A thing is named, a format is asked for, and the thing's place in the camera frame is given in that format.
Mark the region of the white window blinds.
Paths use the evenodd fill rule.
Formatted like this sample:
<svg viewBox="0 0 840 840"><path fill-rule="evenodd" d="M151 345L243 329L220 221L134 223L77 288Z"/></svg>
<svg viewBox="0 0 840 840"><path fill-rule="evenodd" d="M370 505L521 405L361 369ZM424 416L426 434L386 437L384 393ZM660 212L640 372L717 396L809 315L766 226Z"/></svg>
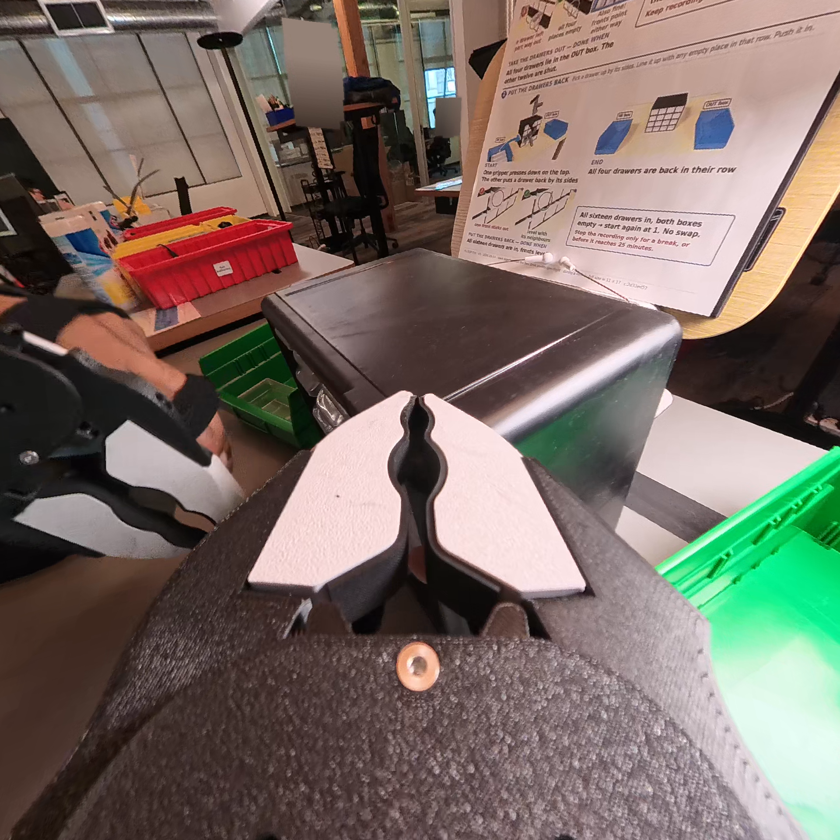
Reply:
<svg viewBox="0 0 840 840"><path fill-rule="evenodd" d="M1 114L74 202L240 177L185 33L1 39Z"/></svg>

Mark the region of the large ribbed red bin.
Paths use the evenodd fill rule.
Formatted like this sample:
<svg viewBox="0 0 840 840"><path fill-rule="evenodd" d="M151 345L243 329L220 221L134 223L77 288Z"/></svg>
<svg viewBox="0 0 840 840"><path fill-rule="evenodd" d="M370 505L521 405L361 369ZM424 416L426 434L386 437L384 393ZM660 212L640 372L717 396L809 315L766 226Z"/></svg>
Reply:
<svg viewBox="0 0 840 840"><path fill-rule="evenodd" d="M170 309L297 261L291 223L256 218L117 258L155 309Z"/></svg>

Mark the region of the grid of clear cabinet drawers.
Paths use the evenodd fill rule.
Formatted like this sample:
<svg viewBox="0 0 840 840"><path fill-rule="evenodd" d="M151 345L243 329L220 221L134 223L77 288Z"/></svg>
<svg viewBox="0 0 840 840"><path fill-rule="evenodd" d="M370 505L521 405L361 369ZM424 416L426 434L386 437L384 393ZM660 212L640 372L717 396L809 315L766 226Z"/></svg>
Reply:
<svg viewBox="0 0 840 840"><path fill-rule="evenodd" d="M323 434L334 431L348 420L348 413L296 351L291 351L291 358L294 361L294 378L299 389L305 393L304 399L313 421Z"/></svg>

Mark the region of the black swivel chair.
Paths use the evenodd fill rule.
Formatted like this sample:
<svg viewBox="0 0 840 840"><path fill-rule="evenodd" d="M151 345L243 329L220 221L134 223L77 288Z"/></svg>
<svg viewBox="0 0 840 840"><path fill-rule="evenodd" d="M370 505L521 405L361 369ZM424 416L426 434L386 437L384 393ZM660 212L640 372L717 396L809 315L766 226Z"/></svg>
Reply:
<svg viewBox="0 0 840 840"><path fill-rule="evenodd" d="M364 150L364 141L356 134L351 142L351 180L357 194L348 194L337 169L316 166L315 182L319 193L319 207L315 218L326 223L329 234L324 244L331 253L351 255L357 264L357 247L370 247L377 258L388 255L388 236L383 226L383 209L388 198L378 174L377 163Z"/></svg>

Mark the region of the wooden post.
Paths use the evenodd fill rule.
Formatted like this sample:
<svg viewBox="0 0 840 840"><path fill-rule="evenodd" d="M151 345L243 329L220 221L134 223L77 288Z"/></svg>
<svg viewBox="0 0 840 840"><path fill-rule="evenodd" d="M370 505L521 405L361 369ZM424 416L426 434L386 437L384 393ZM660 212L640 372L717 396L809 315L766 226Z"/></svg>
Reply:
<svg viewBox="0 0 840 840"><path fill-rule="evenodd" d="M362 22L356 1L332 1L334 17L340 34L343 63L348 76L370 76L367 53L364 47ZM383 228L386 233L396 231L396 217L392 210L392 182L386 163L386 153L383 145L381 125L377 125L378 133L378 169L383 187L388 196L388 207L383 209Z"/></svg>

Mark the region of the black wall screen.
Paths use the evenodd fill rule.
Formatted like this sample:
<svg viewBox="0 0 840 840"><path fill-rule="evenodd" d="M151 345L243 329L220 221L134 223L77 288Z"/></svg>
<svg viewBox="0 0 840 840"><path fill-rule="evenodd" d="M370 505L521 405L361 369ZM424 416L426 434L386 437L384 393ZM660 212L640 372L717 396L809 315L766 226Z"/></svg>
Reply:
<svg viewBox="0 0 840 840"><path fill-rule="evenodd" d="M56 187L10 118L1 117L1 175L12 174L26 190L53 198Z"/></svg>

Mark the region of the black drawer cabinet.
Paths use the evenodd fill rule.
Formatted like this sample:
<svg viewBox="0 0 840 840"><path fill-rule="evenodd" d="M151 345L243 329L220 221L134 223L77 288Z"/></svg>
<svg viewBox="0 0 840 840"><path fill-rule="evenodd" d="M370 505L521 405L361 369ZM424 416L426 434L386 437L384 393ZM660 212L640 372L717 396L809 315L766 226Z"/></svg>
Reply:
<svg viewBox="0 0 840 840"><path fill-rule="evenodd" d="M432 393L616 527L681 326L659 309L413 248L261 301L348 416Z"/></svg>

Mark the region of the blue white paper towel pack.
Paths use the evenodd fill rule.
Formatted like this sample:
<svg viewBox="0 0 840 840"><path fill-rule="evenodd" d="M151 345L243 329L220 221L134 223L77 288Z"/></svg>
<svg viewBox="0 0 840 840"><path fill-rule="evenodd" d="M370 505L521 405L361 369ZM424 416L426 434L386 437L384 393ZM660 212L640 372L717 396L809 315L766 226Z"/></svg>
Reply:
<svg viewBox="0 0 840 840"><path fill-rule="evenodd" d="M96 301L125 312L139 307L140 299L112 258L121 244L121 229L104 202L71 206L39 215L37 220Z"/></svg>

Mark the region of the ceiling air vent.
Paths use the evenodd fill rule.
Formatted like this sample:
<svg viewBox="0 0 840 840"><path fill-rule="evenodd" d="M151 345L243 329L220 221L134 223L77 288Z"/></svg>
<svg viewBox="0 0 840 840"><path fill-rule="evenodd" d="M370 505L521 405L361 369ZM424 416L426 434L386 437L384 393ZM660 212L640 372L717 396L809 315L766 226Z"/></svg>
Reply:
<svg viewBox="0 0 840 840"><path fill-rule="evenodd" d="M37 1L37 4L56 36L113 31L101 1Z"/></svg>

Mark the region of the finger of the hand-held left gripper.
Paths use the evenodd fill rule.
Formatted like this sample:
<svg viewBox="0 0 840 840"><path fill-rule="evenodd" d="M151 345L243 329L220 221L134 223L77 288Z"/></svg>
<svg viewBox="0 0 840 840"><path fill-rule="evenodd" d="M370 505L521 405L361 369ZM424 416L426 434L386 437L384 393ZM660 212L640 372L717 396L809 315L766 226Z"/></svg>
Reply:
<svg viewBox="0 0 840 840"><path fill-rule="evenodd" d="M164 559L194 548L205 530L155 510L126 510L129 523L104 500L83 492L37 497L14 516L17 524L63 538L99 556Z"/></svg>
<svg viewBox="0 0 840 840"><path fill-rule="evenodd" d="M104 439L104 469L126 485L166 492L183 510L207 519L223 519L243 500L242 488L218 456L210 453L202 465L132 421Z"/></svg>

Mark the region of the clear plastic drawer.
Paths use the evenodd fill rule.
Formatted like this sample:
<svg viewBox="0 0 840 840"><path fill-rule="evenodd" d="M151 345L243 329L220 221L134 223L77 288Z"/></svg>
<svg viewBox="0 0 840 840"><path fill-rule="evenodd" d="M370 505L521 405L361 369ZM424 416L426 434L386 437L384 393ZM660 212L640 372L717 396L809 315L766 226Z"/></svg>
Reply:
<svg viewBox="0 0 840 840"><path fill-rule="evenodd" d="M280 383L264 377L250 388L243 389L239 397L254 410L261 410L283 421L291 420L288 397L294 391L288 383Z"/></svg>

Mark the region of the black backing panel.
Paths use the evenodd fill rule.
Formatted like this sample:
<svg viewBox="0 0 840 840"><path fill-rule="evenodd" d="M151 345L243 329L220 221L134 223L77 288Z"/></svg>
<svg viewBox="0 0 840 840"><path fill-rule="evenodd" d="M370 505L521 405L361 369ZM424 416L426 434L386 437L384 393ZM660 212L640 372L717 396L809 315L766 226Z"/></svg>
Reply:
<svg viewBox="0 0 840 840"><path fill-rule="evenodd" d="M751 247L744 252L744 256L741 259L741 274L749 272L758 256L762 255L763 248L766 247L771 234L776 231L779 221L782 220L782 215L785 213L785 207L782 206L782 196L785 194L787 188L792 183L793 175L800 169L806 152L814 142L816 134L819 133L825 117L828 115L833 104L838 101L838 76L835 77L831 87L828 88L828 95L825 96L823 103L820 104L820 109L816 114L816 118L808 129L801 147L795 153L790 168L787 169L781 185L776 190L776 194L770 204L770 209L765 213L765 218L762 220L762 225L758 225L752 240Z"/></svg>

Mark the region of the printed instruction sheet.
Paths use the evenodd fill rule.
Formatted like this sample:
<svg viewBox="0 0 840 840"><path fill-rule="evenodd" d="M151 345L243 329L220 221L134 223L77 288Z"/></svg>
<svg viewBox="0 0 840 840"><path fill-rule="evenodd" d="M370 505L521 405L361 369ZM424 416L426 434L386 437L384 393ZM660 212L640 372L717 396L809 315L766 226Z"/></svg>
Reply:
<svg viewBox="0 0 840 840"><path fill-rule="evenodd" d="M717 315L838 76L838 1L516 1L457 256Z"/></svg>

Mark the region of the narrow red bin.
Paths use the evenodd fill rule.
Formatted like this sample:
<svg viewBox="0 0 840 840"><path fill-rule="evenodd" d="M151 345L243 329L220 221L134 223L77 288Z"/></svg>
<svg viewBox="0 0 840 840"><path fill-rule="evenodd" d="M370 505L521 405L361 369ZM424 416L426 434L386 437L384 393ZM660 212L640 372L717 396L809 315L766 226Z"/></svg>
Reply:
<svg viewBox="0 0 840 840"><path fill-rule="evenodd" d="M163 218L151 223L134 225L123 233L125 240L131 240L142 236L151 236L155 233L169 231L183 225L199 225L226 215L235 215L235 209L229 206L213 206L199 212Z"/></svg>

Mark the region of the dark blue backpack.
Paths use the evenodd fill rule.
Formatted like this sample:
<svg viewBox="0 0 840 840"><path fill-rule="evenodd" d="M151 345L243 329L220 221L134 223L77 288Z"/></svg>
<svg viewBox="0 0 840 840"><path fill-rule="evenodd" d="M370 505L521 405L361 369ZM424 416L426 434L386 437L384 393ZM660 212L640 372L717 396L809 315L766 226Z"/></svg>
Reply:
<svg viewBox="0 0 840 840"><path fill-rule="evenodd" d="M342 88L343 106L377 103L389 110L400 109L400 91L389 79L345 76L342 79Z"/></svg>

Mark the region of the wooden side table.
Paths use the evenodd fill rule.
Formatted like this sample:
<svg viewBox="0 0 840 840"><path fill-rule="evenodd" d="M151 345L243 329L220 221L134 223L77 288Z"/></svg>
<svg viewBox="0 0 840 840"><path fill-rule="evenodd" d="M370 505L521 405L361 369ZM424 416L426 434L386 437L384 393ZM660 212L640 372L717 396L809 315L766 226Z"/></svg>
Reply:
<svg viewBox="0 0 840 840"><path fill-rule="evenodd" d="M299 280L321 277L351 266L351 259L304 245L296 244L294 252L297 255L296 263L189 301L199 312L199 318L185 324L147 334L140 312L153 307L139 309L131 313L131 318L140 326L153 351L172 351L175 347L207 339L213 332L258 320L261 301L270 293Z"/></svg>

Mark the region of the person's left hand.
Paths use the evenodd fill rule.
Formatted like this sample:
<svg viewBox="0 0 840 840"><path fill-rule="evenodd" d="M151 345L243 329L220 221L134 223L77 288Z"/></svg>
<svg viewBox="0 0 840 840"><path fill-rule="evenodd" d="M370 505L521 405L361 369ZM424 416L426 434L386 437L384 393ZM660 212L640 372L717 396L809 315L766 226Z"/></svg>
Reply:
<svg viewBox="0 0 840 840"><path fill-rule="evenodd" d="M231 470L232 454L218 415L218 396L201 375L183 374L155 356L140 328L113 312L79 313L56 334L66 350L82 350L98 362L134 374L159 391L197 443Z"/></svg>

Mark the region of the green plastic bin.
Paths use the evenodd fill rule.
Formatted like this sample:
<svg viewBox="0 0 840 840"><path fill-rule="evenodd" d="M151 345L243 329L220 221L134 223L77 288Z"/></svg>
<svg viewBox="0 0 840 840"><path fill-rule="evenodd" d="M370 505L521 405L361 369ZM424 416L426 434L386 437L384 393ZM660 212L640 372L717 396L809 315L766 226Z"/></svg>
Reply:
<svg viewBox="0 0 840 840"><path fill-rule="evenodd" d="M809 838L838 838L838 446L655 570L706 616L722 698Z"/></svg>
<svg viewBox="0 0 840 840"><path fill-rule="evenodd" d="M293 372L280 351L270 324L235 337L223 347L199 358L202 375L215 386L220 402L243 424L275 437L294 448L310 448L321 439ZM245 404L239 394L270 377L288 383L294 391L288 397L291 420L283 421Z"/></svg>

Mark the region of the black floor lamp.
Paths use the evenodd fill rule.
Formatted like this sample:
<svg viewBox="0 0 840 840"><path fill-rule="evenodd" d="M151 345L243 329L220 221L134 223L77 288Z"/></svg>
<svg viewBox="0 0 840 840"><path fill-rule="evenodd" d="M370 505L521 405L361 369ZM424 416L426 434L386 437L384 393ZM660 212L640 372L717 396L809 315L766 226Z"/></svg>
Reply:
<svg viewBox="0 0 840 840"><path fill-rule="evenodd" d="M196 44L212 55L218 84L229 99L228 109L235 114L242 129L243 150L248 155L250 171L254 175L266 210L272 217L286 220L289 209L285 185L267 147L267 126L262 125L261 110L256 106L248 79L237 60L235 45L242 42L239 33L204 33Z"/></svg>

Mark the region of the instruction poster on board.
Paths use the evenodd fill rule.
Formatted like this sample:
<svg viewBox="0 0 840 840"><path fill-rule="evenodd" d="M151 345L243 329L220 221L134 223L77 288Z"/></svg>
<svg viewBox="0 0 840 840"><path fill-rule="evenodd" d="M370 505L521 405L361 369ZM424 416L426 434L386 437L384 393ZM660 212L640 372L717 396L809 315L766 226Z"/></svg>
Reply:
<svg viewBox="0 0 840 840"><path fill-rule="evenodd" d="M468 145L462 155L462 187L457 199L451 237L451 255L456 256L464 237L468 193L476 179L487 117L499 79L505 41L475 49L468 65L481 69L476 103L468 123ZM801 163L787 185L781 204L784 215L765 240L751 271L743 272L719 315L668 312L678 320L684 339L706 339L736 329L755 318L781 293L795 266L809 245L817 226L833 207L838 194L838 98L830 104Z"/></svg>

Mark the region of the silver ceiling duct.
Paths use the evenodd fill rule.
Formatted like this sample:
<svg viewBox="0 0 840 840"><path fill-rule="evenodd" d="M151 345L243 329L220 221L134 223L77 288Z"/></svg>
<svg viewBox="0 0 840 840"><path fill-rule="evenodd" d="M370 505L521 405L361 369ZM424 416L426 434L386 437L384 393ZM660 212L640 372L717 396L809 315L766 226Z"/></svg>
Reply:
<svg viewBox="0 0 840 840"><path fill-rule="evenodd" d="M207 30L215 26L210 1L101 1L113 31ZM37 1L1 1L1 38L53 36Z"/></svg>

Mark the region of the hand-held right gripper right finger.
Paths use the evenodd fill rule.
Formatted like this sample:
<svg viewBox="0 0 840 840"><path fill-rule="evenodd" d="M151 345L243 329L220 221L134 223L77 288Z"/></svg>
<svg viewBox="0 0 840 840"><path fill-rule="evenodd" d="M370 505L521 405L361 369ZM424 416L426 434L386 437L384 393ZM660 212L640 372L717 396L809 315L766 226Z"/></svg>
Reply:
<svg viewBox="0 0 840 840"><path fill-rule="evenodd" d="M440 470L426 504L426 581L465 621L497 602L584 591L584 576L519 451L427 393L424 442Z"/></svg>

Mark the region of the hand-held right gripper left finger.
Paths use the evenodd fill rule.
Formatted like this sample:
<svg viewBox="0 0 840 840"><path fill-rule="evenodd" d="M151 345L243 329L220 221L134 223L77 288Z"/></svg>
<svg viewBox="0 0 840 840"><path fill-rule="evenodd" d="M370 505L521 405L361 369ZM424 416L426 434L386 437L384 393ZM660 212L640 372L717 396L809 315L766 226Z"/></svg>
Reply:
<svg viewBox="0 0 840 840"><path fill-rule="evenodd" d="M310 450L250 588L335 603L350 622L383 605L403 576L408 507L397 470L413 404L399 391Z"/></svg>

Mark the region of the yellow plastic bin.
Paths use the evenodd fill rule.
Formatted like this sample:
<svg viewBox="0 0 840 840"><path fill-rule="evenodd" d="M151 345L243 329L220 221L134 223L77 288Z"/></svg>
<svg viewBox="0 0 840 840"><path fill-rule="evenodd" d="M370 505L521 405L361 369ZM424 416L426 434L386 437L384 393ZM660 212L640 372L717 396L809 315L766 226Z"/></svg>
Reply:
<svg viewBox="0 0 840 840"><path fill-rule="evenodd" d="M148 233L144 236L128 237L128 233L140 233L140 229L129 229L125 233L123 242L118 244L110 253L112 259L126 258L144 250L148 250L156 245L170 245L193 236L202 236L205 233L213 233L228 226L235 226L250 221L250 218L239 215L223 215L216 218L209 218L196 225L180 225L177 228L163 229L158 233Z"/></svg>

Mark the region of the white paper sheet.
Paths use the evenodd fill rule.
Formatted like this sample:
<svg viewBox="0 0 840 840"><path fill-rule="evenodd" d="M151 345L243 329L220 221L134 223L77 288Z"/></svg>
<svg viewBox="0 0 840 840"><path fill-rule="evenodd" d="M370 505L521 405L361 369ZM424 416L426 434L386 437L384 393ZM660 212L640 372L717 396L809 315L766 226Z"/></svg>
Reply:
<svg viewBox="0 0 840 840"><path fill-rule="evenodd" d="M199 318L199 312L189 301L182 302L175 307L142 310L140 313L144 320L144 331L147 334L169 331L175 326Z"/></svg>

